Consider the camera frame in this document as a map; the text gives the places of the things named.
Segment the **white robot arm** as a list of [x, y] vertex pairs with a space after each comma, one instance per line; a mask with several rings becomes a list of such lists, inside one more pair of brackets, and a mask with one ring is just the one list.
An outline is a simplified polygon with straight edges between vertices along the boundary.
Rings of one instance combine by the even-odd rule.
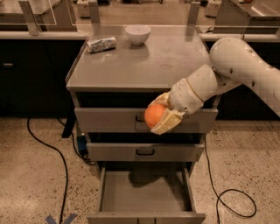
[[151, 127], [164, 134], [179, 125], [184, 116], [196, 113], [215, 95], [244, 85], [280, 116], [280, 70], [265, 62], [240, 38], [217, 40], [209, 53], [210, 63], [179, 80], [152, 103], [164, 106], [164, 113]]

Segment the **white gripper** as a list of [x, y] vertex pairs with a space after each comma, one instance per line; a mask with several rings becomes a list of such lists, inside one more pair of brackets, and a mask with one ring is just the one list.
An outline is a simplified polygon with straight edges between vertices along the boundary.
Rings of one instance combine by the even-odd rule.
[[150, 103], [155, 104], [167, 108], [159, 122], [150, 130], [162, 135], [180, 124], [185, 113], [192, 115], [201, 109], [204, 102], [195, 94], [187, 78], [184, 78], [174, 84], [170, 92], [162, 93]]

